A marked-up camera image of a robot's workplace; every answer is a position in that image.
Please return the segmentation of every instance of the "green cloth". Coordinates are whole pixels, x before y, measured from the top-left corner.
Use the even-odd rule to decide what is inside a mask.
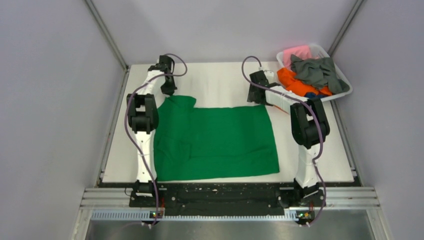
[[[154,167],[158,181],[248,177],[279,172],[265,106],[194,108],[170,96],[158,108]]]

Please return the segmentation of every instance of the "gray wall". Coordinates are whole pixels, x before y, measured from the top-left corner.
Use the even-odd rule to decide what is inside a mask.
[[[0,239],[68,239],[123,72],[82,0],[2,1]]]
[[[366,183],[395,239],[424,236],[424,1],[367,1],[335,54],[339,101]]]
[[[128,64],[171,52],[188,62],[276,59],[300,44],[329,48],[355,0],[94,0]]]

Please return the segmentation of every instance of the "plastic bin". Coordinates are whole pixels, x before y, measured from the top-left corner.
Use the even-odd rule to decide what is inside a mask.
[[[325,58],[325,57],[328,58],[328,57],[330,57],[329,54],[320,45],[309,44],[308,46],[310,48],[310,53],[312,54],[312,57],[314,57],[314,58],[316,58],[316,57],[319,57],[319,58]],[[283,55],[284,55],[284,52],[282,52],[282,51],[279,52],[279,53],[277,53],[277,61],[278,61],[279,65],[282,68],[284,68]],[[342,71],[340,71],[340,68],[336,65],[336,63],[334,63],[334,66],[335,66],[335,73],[336,73],[338,79],[340,79],[343,82],[345,82],[349,86],[349,90],[348,91],[345,91],[345,92],[342,92],[342,93],[339,93],[339,94],[334,94],[332,96],[323,97],[323,98],[321,98],[321,100],[323,102],[331,101],[331,100],[334,100],[334,99],[341,98],[341,97],[343,97],[345,95],[350,94],[352,92],[352,90],[353,90],[351,83],[348,81],[348,79],[342,73]]]

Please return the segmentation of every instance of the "purple cable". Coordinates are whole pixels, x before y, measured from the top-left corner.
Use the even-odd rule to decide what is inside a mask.
[[[311,108],[308,104],[306,104],[305,102],[303,102],[303,101],[301,101],[301,100],[299,100],[299,99],[297,99],[297,98],[291,97],[291,96],[289,96],[289,95],[284,95],[284,93],[282,93],[282,92],[280,92],[280,91],[277,91],[277,90],[274,90],[274,89],[272,89],[272,88],[269,88],[269,87],[266,87],[266,86],[261,86],[261,85],[259,85],[259,84],[256,84],[256,83],[252,82],[251,80],[249,80],[249,78],[248,78],[248,77],[246,76],[246,74],[245,74],[245,62],[246,62],[246,60],[247,60],[247,59],[249,59],[249,58],[256,59],[256,60],[257,60],[257,62],[259,63],[259,66],[260,66],[260,67],[262,67],[262,63],[261,63],[261,61],[259,60],[259,58],[255,57],[255,56],[247,56],[247,57],[243,60],[243,63],[241,64],[241,73],[243,74],[243,77],[244,77],[244,78],[245,78],[245,79],[246,79],[246,80],[247,80],[247,81],[248,81],[251,85],[253,85],[253,86],[255,86],[255,87],[258,87],[258,88],[260,88],[260,89],[264,89],[264,90],[267,90],[267,91],[271,91],[271,92],[273,92],[273,93],[276,93],[276,94],[282,95],[282,96],[284,96],[285,98],[288,98],[288,99],[290,99],[290,100],[293,100],[293,101],[296,101],[296,102],[301,103],[301,104],[302,104],[302,105],[303,105],[303,106],[304,106],[304,107],[305,107],[305,108],[309,111],[309,113],[312,115],[313,121],[315,122],[316,128],[317,128],[317,130],[318,130],[318,137],[319,137],[319,152],[318,152],[318,155],[316,155],[316,157],[314,157],[314,158],[312,159],[312,163],[313,163],[313,166],[314,166],[314,168],[315,168],[316,175],[318,176],[319,180],[321,181],[322,188],[323,188],[323,192],[324,192],[324,199],[322,200],[321,207],[319,208],[319,211],[318,211],[318,213],[316,214],[315,219],[314,219],[314,220],[312,220],[312,222],[311,222],[311,223],[309,223],[309,227],[310,227],[310,226],[312,226],[312,224],[314,224],[314,223],[316,222],[316,220],[320,217],[320,215],[321,215],[321,213],[322,213],[322,211],[323,211],[324,205],[325,205],[325,203],[326,203],[326,199],[327,199],[327,188],[326,188],[326,183],[324,182],[323,177],[321,176],[320,171],[318,170],[318,167],[317,167],[317,159],[319,159],[319,158],[321,157],[321,154],[323,154],[323,147],[324,147],[324,139],[323,139],[323,133],[322,133],[321,128],[320,128],[320,123],[318,122],[317,116],[315,115],[315,113],[314,113],[314,111],[312,110],[312,108]]]
[[[130,131],[128,131],[128,124],[127,124],[127,122],[128,122],[128,111],[130,109],[131,102],[133,101],[134,96],[136,95],[136,93],[140,89],[145,88],[149,83],[151,83],[153,80],[155,80],[155,79],[157,79],[159,77],[163,77],[163,76],[182,77],[182,76],[184,76],[187,73],[187,70],[188,70],[187,69],[187,64],[181,59],[181,57],[179,57],[179,56],[177,56],[175,54],[172,54],[172,53],[167,53],[165,55],[174,56],[174,57],[178,58],[182,62],[182,64],[184,64],[184,67],[185,67],[184,73],[182,73],[182,74],[173,74],[173,73],[159,74],[159,75],[156,75],[156,76],[150,78],[145,84],[137,87],[132,92],[131,96],[128,99],[128,103],[127,103],[126,110],[125,110],[125,117],[124,117],[124,128],[125,128],[126,135],[131,140],[131,142],[135,145],[135,147],[138,149],[138,152],[140,153],[141,158],[143,159],[144,166],[145,166],[148,174],[150,175],[151,182],[153,183],[154,193],[155,193],[155,197],[156,197],[156,212],[159,211],[159,192],[158,192],[158,186],[156,185],[155,178],[153,177],[152,171],[149,169],[149,167],[147,165],[147,162],[146,162],[146,159],[145,159],[145,156],[143,154],[142,149],[139,147],[139,145],[137,144],[137,142],[131,137]],[[157,222],[157,219],[158,219],[158,215],[156,214],[155,217],[154,217],[154,220],[153,220],[153,222],[151,224],[152,226],[155,225],[155,223]],[[134,224],[138,224],[138,223],[139,222],[130,222],[130,223],[125,224],[124,226],[122,226],[121,228],[119,228],[116,232],[114,232],[113,234],[111,234],[110,237],[112,237],[113,235],[115,235],[116,233],[118,233],[119,231],[121,231],[122,229],[124,229],[124,228],[126,228],[128,226],[131,226],[131,225],[134,225]]]

